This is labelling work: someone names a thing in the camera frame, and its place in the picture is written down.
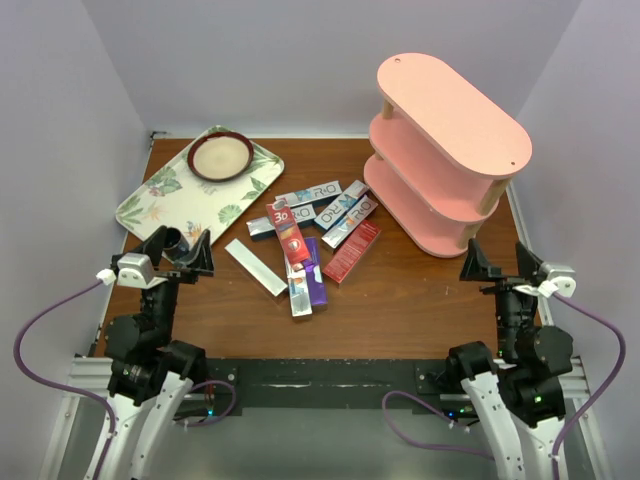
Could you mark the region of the red 3D toothpaste box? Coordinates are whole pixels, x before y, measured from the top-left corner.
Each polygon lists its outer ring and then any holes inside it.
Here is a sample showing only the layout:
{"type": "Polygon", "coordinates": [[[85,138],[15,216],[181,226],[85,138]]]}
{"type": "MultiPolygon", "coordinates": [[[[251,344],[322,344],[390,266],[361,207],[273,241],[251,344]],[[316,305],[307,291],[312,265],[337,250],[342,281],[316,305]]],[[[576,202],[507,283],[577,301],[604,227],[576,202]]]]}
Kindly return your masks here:
{"type": "Polygon", "coordinates": [[[303,269],[310,253],[288,203],[276,200],[266,205],[266,211],[290,267],[303,269]]]}

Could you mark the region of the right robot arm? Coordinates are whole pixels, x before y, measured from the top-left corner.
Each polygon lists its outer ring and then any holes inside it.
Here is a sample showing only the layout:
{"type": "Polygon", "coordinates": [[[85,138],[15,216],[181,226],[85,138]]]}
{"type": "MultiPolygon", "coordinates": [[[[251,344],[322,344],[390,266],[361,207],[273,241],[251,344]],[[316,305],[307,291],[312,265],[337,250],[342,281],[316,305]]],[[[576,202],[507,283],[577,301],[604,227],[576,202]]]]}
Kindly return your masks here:
{"type": "Polygon", "coordinates": [[[466,393],[483,427],[501,479],[565,479],[564,449],[555,441],[565,425],[560,377],[572,370],[573,339],[555,326],[538,326],[538,301],[576,290],[575,272],[542,261],[516,245],[518,272],[508,275],[490,263],[476,240],[468,243],[460,273],[482,283],[495,299],[498,365],[480,342],[449,351],[445,379],[466,393]]]}

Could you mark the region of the purple toothpaste box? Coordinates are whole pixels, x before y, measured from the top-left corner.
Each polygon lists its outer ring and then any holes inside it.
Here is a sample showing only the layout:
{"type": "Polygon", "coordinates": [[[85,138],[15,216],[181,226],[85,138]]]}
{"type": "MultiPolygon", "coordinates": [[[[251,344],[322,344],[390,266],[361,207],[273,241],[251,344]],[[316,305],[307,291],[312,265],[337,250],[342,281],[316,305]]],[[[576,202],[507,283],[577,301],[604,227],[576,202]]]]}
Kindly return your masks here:
{"type": "Polygon", "coordinates": [[[321,272],[318,240],[315,237],[304,238],[310,253],[310,264],[305,267],[307,286],[313,312],[323,311],[328,306],[328,295],[321,272]]]}

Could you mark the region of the silver R&O box front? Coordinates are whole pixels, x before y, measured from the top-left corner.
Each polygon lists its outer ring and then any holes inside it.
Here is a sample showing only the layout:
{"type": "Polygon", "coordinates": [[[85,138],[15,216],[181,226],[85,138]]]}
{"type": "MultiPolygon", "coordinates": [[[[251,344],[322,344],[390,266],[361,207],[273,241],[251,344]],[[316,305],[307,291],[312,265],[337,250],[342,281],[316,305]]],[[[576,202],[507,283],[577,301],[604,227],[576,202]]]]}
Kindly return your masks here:
{"type": "Polygon", "coordinates": [[[299,321],[312,315],[311,297],[307,284],[306,270],[302,264],[292,267],[287,257],[284,257],[287,277],[291,316],[299,321]]]}

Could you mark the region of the plain silver toothpaste box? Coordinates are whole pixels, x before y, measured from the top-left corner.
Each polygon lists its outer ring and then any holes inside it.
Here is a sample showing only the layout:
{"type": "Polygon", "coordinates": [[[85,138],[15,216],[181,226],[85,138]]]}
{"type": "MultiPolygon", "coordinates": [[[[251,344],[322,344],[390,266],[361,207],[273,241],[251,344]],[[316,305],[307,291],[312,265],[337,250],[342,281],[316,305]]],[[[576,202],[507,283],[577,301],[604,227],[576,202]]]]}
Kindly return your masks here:
{"type": "Polygon", "coordinates": [[[287,283],[239,239],[228,243],[225,251],[272,298],[280,298],[287,293],[287,283]]]}

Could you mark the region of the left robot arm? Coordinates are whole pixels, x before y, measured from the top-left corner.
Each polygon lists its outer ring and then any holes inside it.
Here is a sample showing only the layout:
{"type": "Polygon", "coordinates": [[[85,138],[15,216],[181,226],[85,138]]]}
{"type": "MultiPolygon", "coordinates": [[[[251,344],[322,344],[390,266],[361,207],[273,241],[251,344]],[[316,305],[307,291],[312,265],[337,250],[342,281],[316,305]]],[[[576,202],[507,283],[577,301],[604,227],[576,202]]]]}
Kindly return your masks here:
{"type": "Polygon", "coordinates": [[[87,469],[89,479],[139,479],[168,420],[186,392],[207,380],[203,349],[172,337],[179,287],[213,276],[209,230],[161,270],[164,252],[175,249],[179,232],[158,227],[136,248],[112,257],[97,277],[140,291],[140,309],[113,318],[105,328],[111,361],[105,421],[87,469]]]}

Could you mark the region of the dark red toothpaste box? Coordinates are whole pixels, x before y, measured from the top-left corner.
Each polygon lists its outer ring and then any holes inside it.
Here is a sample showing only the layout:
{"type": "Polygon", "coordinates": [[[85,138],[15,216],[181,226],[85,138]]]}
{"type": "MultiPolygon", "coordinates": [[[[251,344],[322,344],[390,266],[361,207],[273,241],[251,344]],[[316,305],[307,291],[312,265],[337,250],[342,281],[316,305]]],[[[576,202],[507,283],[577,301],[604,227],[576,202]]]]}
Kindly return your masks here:
{"type": "Polygon", "coordinates": [[[322,269],[323,275],[335,284],[341,285],[361,262],[381,232],[376,224],[364,220],[322,269]]]}

